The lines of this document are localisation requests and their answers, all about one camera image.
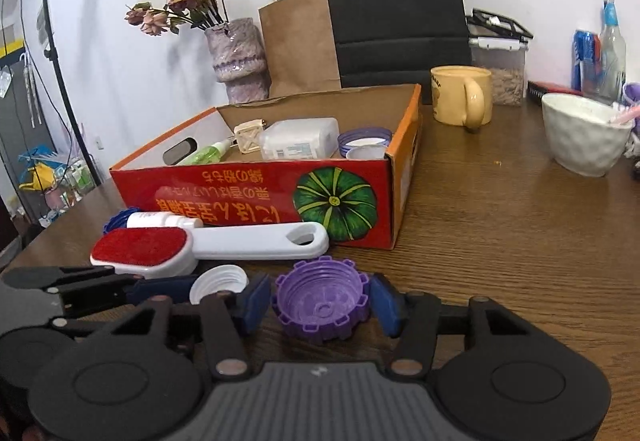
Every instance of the brown paper bag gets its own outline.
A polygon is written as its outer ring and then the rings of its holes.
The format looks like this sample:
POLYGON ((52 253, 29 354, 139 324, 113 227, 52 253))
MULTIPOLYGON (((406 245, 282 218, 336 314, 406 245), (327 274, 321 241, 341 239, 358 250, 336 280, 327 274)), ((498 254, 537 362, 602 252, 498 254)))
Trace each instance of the brown paper bag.
POLYGON ((270 97, 340 89, 327 0, 278 0, 260 9, 270 97))

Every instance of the yellow mug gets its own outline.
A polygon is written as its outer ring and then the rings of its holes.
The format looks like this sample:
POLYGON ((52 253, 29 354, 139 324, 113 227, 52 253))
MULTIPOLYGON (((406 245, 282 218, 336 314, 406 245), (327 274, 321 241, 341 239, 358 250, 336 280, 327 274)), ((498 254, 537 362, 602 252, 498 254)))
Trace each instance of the yellow mug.
POLYGON ((431 70, 433 117, 450 126, 477 129, 491 121, 494 104, 491 71, 471 66, 431 70))

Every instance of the blue gripper pad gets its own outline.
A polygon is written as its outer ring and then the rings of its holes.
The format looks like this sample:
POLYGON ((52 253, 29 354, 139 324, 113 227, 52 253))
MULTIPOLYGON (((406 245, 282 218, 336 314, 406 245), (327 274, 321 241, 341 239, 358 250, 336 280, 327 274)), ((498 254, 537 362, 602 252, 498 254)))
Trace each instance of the blue gripper pad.
POLYGON ((198 275, 186 275, 184 277, 140 280, 126 291, 127 302, 138 305, 156 295, 168 295, 175 304, 188 302, 191 286, 196 282, 197 278, 198 275))
POLYGON ((406 314, 404 297, 383 275, 377 273, 371 277, 369 302, 384 334, 391 338, 399 337, 406 314))
POLYGON ((235 316, 239 331, 243 335, 252 334, 259 326, 271 304, 271 282, 264 273, 254 275, 249 285, 238 295, 236 308, 239 315, 235 316))

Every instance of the cardboard box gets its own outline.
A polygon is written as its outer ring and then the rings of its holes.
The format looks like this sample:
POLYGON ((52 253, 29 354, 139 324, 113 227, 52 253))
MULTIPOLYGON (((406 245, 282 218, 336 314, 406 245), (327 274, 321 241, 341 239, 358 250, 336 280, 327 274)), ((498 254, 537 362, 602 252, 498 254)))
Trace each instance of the cardboard box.
POLYGON ((200 217, 209 225, 317 220, 334 242, 390 249, 398 237, 420 137, 420 85, 305 93, 212 108, 159 136, 111 168, 124 202, 145 211, 200 217), (382 160, 263 161, 231 148, 222 163, 168 166, 232 136, 238 124, 263 119, 333 116, 340 132, 384 127, 394 135, 382 160))

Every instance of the pumpkin illustration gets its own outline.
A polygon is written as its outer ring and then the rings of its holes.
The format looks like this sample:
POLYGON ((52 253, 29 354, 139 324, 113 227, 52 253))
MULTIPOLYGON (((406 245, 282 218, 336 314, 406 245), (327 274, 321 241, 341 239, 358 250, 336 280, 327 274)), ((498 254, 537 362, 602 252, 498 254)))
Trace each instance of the pumpkin illustration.
POLYGON ((367 235, 378 220, 376 203, 366 180, 331 166, 301 176, 293 194, 293 205, 302 220, 321 223, 338 243, 367 235))

